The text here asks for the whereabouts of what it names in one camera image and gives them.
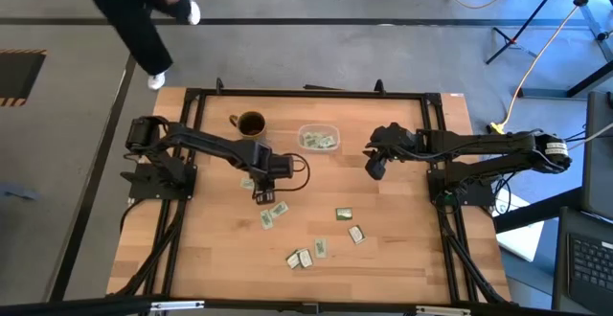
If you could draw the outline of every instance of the brown mug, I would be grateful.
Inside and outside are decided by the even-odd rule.
[[[263,138],[266,132],[266,120],[257,111],[247,111],[244,114],[230,115],[230,124],[238,129],[238,133],[245,138],[258,140]]]

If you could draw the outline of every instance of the gray floor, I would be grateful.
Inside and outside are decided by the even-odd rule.
[[[483,3],[488,0],[465,0]],[[198,0],[206,17],[526,18],[540,0],[502,0],[470,11],[446,0]],[[604,4],[605,0],[596,0]],[[100,16],[90,0],[0,0],[3,16]],[[540,18],[563,18],[572,0],[551,0]],[[605,26],[610,13],[598,11]],[[521,44],[538,51],[554,28],[528,29]],[[504,28],[514,34],[517,28]],[[168,85],[300,88],[305,83],[371,89],[466,94],[473,129],[500,121],[532,58],[507,51],[483,61],[502,44],[490,28],[428,27],[163,27],[175,59]],[[35,202],[0,202],[0,304],[44,298],[127,51],[106,27],[0,27],[1,48],[44,48],[49,56],[28,104],[0,108],[0,180],[30,186]],[[605,63],[586,29],[564,30],[526,86],[568,88]],[[67,296],[102,296],[125,209],[127,183],[119,172],[129,121],[150,113],[155,94],[140,70],[132,82],[96,204]],[[561,137],[581,131],[585,102],[520,100],[506,130],[541,127]],[[524,172],[512,191],[531,202],[581,183],[575,164],[558,176]],[[515,300],[527,301],[520,292]]]

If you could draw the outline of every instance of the tripod stand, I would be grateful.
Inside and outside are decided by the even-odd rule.
[[[493,30],[495,32],[497,32],[498,34],[502,35],[503,38],[505,38],[505,45],[500,48],[500,50],[498,50],[498,52],[496,52],[496,54],[494,54],[492,57],[490,57],[487,61],[486,64],[491,64],[497,57],[499,57],[503,52],[505,52],[507,49],[511,48],[511,49],[519,49],[522,50],[526,53],[528,53],[530,56],[532,57],[536,57],[536,54],[531,52],[530,50],[520,46],[519,44],[517,44],[517,38],[519,38],[519,36],[524,32],[524,30],[526,30],[526,28],[530,25],[530,23],[533,21],[533,19],[536,17],[536,15],[538,14],[538,12],[543,8],[543,6],[545,6],[545,4],[547,3],[547,1],[549,0],[543,0],[541,1],[541,3],[538,5],[538,7],[536,8],[536,10],[533,12],[533,14],[530,16],[530,18],[528,18],[528,20],[524,23],[524,25],[522,25],[521,29],[519,29],[519,31],[517,32],[517,34],[515,34],[515,36],[513,38],[508,37],[505,33],[503,33],[500,29],[494,27]]]

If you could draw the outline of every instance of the white sneaker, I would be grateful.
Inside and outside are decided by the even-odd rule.
[[[192,25],[198,25],[198,23],[200,22],[200,7],[198,6],[198,4],[195,3],[194,0],[190,0],[190,5],[192,6],[192,12],[190,13],[190,16],[188,17],[188,20],[190,21],[190,24]]]
[[[149,76],[147,86],[149,90],[157,91],[164,86],[166,82],[166,72],[162,72],[157,76]]]

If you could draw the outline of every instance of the plastic container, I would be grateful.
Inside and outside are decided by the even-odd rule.
[[[322,137],[331,137],[335,145],[330,147],[308,147],[305,139],[307,133],[318,133]],[[341,133],[333,125],[330,124],[305,124],[298,130],[298,145],[300,147],[313,152],[331,152],[341,146]]]

